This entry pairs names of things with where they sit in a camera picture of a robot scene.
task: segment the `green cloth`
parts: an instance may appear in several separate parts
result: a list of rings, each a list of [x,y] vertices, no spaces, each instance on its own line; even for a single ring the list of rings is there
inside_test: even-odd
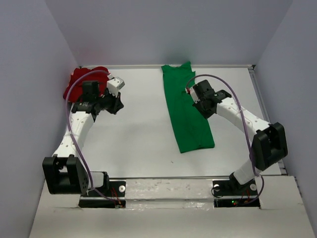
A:
[[[194,101],[185,91],[188,80],[195,76],[190,62],[180,67],[164,65],[162,71],[167,108],[180,153],[213,148],[209,123],[193,107]]]

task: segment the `purple cable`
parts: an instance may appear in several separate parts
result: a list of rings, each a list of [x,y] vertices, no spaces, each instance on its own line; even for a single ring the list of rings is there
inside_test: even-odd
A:
[[[83,153],[81,152],[81,150],[80,150],[80,148],[79,148],[79,145],[78,145],[78,143],[77,143],[77,141],[76,141],[76,139],[75,139],[75,137],[74,137],[74,135],[73,135],[73,131],[72,131],[72,129],[71,129],[70,120],[69,120],[68,99],[69,99],[69,96],[70,96],[71,91],[72,91],[73,88],[76,86],[76,84],[77,84],[80,80],[82,80],[84,77],[86,77],[86,76],[88,76],[88,75],[90,75],[90,74],[93,74],[93,73],[98,73],[98,72],[100,72],[100,73],[102,72],[102,73],[105,73],[106,75],[109,75],[109,73],[108,73],[107,71],[104,71],[104,70],[91,71],[91,72],[89,72],[89,73],[84,74],[84,75],[81,76],[80,78],[78,78],[78,79],[73,83],[73,85],[69,88],[69,91],[68,91],[67,96],[66,96],[66,99],[65,99],[66,122],[67,122],[68,131],[70,132],[70,138],[72,139],[72,141],[73,141],[73,143],[74,143],[74,145],[75,145],[75,148],[76,148],[76,150],[77,150],[77,152],[78,152],[78,154],[79,154],[79,156],[80,156],[80,158],[81,158],[82,162],[84,163],[84,166],[85,166],[85,168],[86,168],[86,170],[87,170],[87,174],[88,174],[88,177],[89,177],[89,180],[90,180],[90,184],[91,184],[91,189],[94,190],[94,191],[96,191],[96,193],[98,193],[101,197],[104,197],[105,199],[110,200],[110,201],[115,201],[114,199],[111,199],[111,198],[108,198],[108,197],[104,196],[101,192],[99,192],[96,188],[94,188],[93,176],[92,176],[92,174],[91,174],[91,172],[90,172],[90,169],[89,169],[88,164],[87,164],[87,162],[86,162],[86,160],[85,160],[85,158],[84,158],[84,155],[83,155]]]
[[[186,90],[187,92],[189,91],[189,83],[193,80],[195,80],[195,78],[198,78],[198,77],[212,77],[212,78],[216,78],[218,80],[220,80],[222,83],[224,83],[228,88],[229,90],[231,91],[232,95],[233,95],[233,98],[236,100],[236,103],[238,105],[238,108],[239,108],[239,111],[240,111],[240,114],[241,114],[241,120],[242,120],[242,125],[243,125],[243,130],[244,130],[244,134],[245,134],[245,137],[246,137],[246,140],[247,140],[247,145],[248,145],[248,150],[249,150],[249,157],[250,157],[250,160],[251,160],[251,164],[252,164],[252,170],[253,170],[253,174],[257,177],[261,177],[262,179],[262,188],[261,190],[259,191],[258,195],[256,198],[252,199],[250,202],[246,203],[246,204],[249,204],[251,202],[254,202],[255,200],[258,199],[258,197],[261,195],[263,189],[264,189],[264,178],[259,175],[257,172],[256,172],[256,168],[255,168],[255,158],[254,158],[254,155],[253,155],[253,151],[252,151],[252,148],[251,148],[251,144],[250,144],[250,140],[249,140],[249,135],[248,135],[248,129],[247,129],[247,124],[246,124],[246,120],[244,118],[244,114],[243,114],[243,110],[242,110],[242,107],[241,107],[241,104],[240,104],[240,101],[236,95],[236,93],[233,91],[233,89],[231,88],[231,86],[226,82],[224,81],[222,78],[219,78],[217,76],[214,76],[214,75],[211,75],[211,74],[199,74],[193,78],[191,78],[187,84],[186,84]]]

